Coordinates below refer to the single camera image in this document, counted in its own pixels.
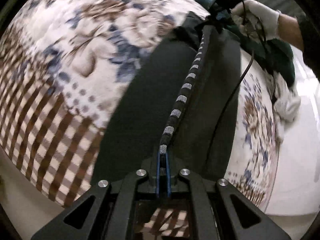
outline black fabric cloth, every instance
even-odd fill
[[[303,39],[303,61],[320,80],[320,35],[305,14],[297,17]]]
[[[113,113],[100,144],[91,184],[123,179],[152,156],[181,85],[199,46],[196,26],[203,21],[189,13],[181,28],[164,38],[132,80]]]
[[[186,168],[203,178],[223,178],[228,166],[236,129],[238,93],[233,97],[218,126],[207,153],[220,113],[241,76],[240,44],[227,30],[210,36],[201,82],[197,82],[170,153],[182,159]]]

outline human arm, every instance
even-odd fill
[[[257,21],[261,21],[266,32],[266,39],[282,39],[303,51],[303,60],[308,65],[316,77],[320,78],[320,35],[305,14],[292,18],[280,11],[255,1],[245,0],[246,18],[251,25],[255,26]],[[231,10],[232,18],[239,25],[240,31],[245,34],[248,28],[242,25],[244,16],[243,4],[239,3]]]

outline blue floral pattern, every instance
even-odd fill
[[[29,5],[29,9],[28,10],[31,10],[33,8],[36,8],[38,6],[38,4],[40,3],[40,1],[37,1],[37,0],[31,0],[30,1],[30,5]]]
[[[55,48],[53,44],[43,51],[46,62],[46,74],[49,75],[47,82],[51,84],[51,87],[47,91],[49,95],[54,92],[61,92],[64,84],[70,82],[69,74],[60,70],[62,66],[62,54],[63,52]]]
[[[233,165],[237,165],[230,167],[227,179],[255,205],[265,208],[277,162],[275,124],[272,111],[269,114],[271,101],[266,89],[262,91],[260,80],[250,72],[242,81],[239,93],[243,103],[240,104],[236,136],[243,136],[244,145],[237,153],[238,159],[233,159]],[[243,163],[243,171],[237,168],[240,162]]]
[[[148,57],[149,52],[147,49],[131,45],[115,25],[111,25],[109,31],[111,31],[111,35],[108,41],[117,47],[114,57],[109,58],[111,63],[119,65],[116,81],[128,82],[141,68],[140,62]]]
[[[70,28],[75,29],[78,26],[79,21],[81,20],[81,15],[82,11],[81,9],[78,9],[75,11],[75,16],[69,20],[66,21],[67,24],[71,24]]]

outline dark sleeve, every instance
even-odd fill
[[[297,17],[303,39],[303,61],[320,78],[320,35],[305,14]]]

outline green fabric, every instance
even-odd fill
[[[288,43],[278,39],[267,41],[265,46],[268,51],[268,56],[266,57],[262,44],[252,41],[242,35],[236,25],[227,25],[226,29],[238,36],[241,48],[244,51],[251,54],[252,49],[254,49],[254,59],[263,69],[266,69],[270,74],[272,74],[273,70],[279,72],[286,81],[288,87],[291,87],[294,84],[295,72],[292,61],[293,53]]]

